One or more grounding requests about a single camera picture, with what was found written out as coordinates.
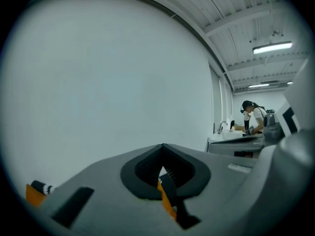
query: woman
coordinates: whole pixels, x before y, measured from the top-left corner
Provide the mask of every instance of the woman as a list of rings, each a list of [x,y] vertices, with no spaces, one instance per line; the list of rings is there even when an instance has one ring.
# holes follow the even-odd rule
[[[264,130],[264,117],[267,114],[264,107],[258,106],[256,103],[246,100],[243,102],[242,107],[248,114],[253,112],[258,126],[252,131],[253,134],[261,134]]]
[[[250,114],[247,113],[246,111],[244,111],[244,126],[245,126],[245,130],[248,130],[250,127]]]

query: white wall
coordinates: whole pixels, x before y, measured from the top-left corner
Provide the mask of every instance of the white wall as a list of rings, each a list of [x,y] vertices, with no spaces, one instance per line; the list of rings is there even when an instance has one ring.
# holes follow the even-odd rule
[[[46,0],[22,17],[0,81],[2,158],[20,195],[98,160],[212,133],[203,46],[135,0]]]
[[[242,103],[245,100],[250,100],[257,103],[265,109],[279,110],[285,102],[284,91],[267,91],[245,93],[233,95],[233,120],[235,123],[244,126],[244,115],[240,112]],[[257,122],[254,118],[250,120],[250,126],[257,127]]]

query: ceiling light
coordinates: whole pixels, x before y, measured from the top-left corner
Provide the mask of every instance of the ceiling light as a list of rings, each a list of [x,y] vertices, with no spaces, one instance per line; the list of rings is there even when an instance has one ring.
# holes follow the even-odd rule
[[[269,84],[252,85],[252,86],[249,86],[249,88],[259,88],[259,87],[266,87],[266,86],[269,86]]]
[[[292,46],[292,42],[287,41],[287,42],[281,42],[281,43],[276,43],[276,44],[269,44],[269,45],[262,45],[262,46],[254,47],[252,49],[252,52],[254,54],[259,54],[259,53],[265,53],[265,52],[269,52],[269,51],[288,49],[288,48],[291,48],[291,46]]]

